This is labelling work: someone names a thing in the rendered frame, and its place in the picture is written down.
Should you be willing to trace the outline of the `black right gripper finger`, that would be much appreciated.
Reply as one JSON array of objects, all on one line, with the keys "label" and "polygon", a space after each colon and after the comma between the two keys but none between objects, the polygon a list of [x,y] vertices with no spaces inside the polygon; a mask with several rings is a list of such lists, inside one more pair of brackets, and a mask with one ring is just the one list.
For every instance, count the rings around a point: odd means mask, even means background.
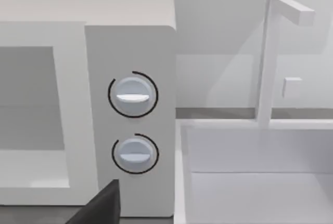
[{"label": "black right gripper finger", "polygon": [[120,224],[119,180],[112,180],[65,224]]}]

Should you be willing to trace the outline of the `pale blue microwave knob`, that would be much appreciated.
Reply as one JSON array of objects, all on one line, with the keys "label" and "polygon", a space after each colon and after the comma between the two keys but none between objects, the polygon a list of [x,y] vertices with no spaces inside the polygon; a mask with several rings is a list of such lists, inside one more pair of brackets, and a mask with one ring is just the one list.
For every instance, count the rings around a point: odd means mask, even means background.
[{"label": "pale blue microwave knob", "polygon": [[120,112],[141,115],[149,110],[153,91],[143,78],[126,77],[112,87],[111,99]]},{"label": "pale blue microwave knob", "polygon": [[123,169],[131,172],[142,172],[151,166],[154,151],[148,141],[130,138],[119,144],[116,155]]}]

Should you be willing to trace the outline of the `microwave oven door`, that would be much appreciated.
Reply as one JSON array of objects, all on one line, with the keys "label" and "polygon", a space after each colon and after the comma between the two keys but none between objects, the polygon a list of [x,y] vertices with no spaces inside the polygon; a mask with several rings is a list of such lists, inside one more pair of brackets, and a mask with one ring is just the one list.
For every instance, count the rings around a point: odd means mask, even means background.
[{"label": "microwave oven door", "polygon": [[69,186],[0,188],[0,205],[84,205],[98,192],[83,22],[0,21],[0,47],[52,47]]}]

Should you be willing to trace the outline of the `white sink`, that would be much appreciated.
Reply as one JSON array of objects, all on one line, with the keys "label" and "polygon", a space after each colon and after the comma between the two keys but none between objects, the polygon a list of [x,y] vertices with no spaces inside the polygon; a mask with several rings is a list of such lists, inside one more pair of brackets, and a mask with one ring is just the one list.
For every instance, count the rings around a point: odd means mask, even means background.
[{"label": "white sink", "polygon": [[333,121],[177,120],[175,224],[333,224]]}]

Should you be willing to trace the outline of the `pale microwave oven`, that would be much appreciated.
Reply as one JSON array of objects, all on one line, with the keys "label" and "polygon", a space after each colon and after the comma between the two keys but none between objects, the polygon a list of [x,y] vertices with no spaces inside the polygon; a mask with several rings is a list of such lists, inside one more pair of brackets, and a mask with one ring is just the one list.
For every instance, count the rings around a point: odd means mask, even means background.
[{"label": "pale microwave oven", "polygon": [[[174,212],[174,0],[0,0],[0,21],[83,22],[98,192],[118,179],[124,217]],[[120,112],[112,87],[143,78],[153,99],[141,115]],[[142,172],[116,151],[139,138],[154,151]],[[0,188],[69,186],[52,47],[0,47]]]}]

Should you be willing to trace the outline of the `tall white tap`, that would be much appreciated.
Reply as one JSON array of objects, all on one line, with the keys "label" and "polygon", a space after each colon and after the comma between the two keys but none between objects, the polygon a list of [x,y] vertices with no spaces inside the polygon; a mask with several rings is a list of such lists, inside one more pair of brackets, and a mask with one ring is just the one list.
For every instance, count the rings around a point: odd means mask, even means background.
[{"label": "tall white tap", "polygon": [[282,18],[301,27],[311,27],[314,23],[315,10],[295,0],[266,0],[258,100],[255,108],[255,119],[260,129],[268,128],[271,121]]}]

